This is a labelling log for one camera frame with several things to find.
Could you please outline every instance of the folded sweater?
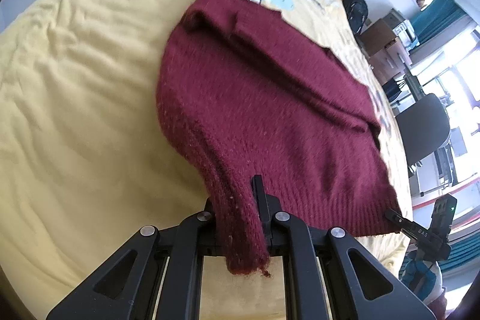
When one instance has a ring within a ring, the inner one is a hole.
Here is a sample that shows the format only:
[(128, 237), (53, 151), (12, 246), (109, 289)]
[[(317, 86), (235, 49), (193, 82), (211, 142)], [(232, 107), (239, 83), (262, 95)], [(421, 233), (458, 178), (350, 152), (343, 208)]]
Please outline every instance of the folded sweater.
[(352, 235), (396, 228), (368, 89), (333, 53), (247, 0), (196, 0), (171, 33), (157, 87), (160, 126), (205, 181), (229, 270), (265, 270), (250, 187), (309, 226)]

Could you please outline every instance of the curtain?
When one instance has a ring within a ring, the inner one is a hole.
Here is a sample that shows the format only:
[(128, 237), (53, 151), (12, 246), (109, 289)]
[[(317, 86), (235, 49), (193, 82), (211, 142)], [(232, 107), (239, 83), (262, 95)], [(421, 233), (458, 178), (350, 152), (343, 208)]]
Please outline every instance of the curtain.
[(410, 22), (422, 45), (465, 14), (454, 0), (433, 0)]

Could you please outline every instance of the black backpack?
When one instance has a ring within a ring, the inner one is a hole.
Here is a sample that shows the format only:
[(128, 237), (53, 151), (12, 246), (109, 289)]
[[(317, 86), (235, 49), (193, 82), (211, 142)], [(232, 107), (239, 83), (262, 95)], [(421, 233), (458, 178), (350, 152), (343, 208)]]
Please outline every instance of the black backpack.
[(360, 34), (368, 17), (368, 7), (365, 0), (343, 0), (346, 17), (349, 20), (353, 35)]

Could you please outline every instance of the silver bolt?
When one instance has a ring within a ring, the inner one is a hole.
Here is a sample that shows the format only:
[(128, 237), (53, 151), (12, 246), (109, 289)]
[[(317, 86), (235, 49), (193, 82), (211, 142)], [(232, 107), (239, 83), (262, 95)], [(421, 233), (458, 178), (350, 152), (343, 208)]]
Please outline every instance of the silver bolt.
[(144, 226), (141, 230), (140, 233), (142, 236), (151, 236), (155, 233), (155, 227), (154, 226)]
[(290, 215), (286, 211), (278, 211), (275, 213), (275, 218), (278, 221), (288, 221), (290, 219)]
[(200, 213), (197, 214), (197, 219), (199, 221), (208, 221), (211, 218), (212, 218), (212, 214), (208, 211), (201, 211)]
[(337, 226), (335, 228), (332, 228), (331, 233), (332, 236), (335, 238), (342, 238), (343, 236), (345, 236), (345, 231)]

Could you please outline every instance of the yellow bedsheet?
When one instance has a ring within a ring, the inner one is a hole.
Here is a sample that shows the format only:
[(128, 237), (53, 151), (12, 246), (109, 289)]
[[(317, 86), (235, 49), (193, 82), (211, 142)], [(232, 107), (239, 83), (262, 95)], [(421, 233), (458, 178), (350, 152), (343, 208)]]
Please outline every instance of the yellow bedsheet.
[[(203, 208), (202, 180), (163, 137), (154, 99), (165, 42), (193, 1), (38, 0), (0, 35), (0, 265), (39, 320), (140, 227)], [(341, 0), (253, 1), (280, 8), (369, 86), (382, 157), (411, 218), (400, 135)], [(398, 272), (403, 235), (359, 240)], [(283, 318), (281, 264), (270, 271), (234, 277), (208, 259), (202, 318)]]

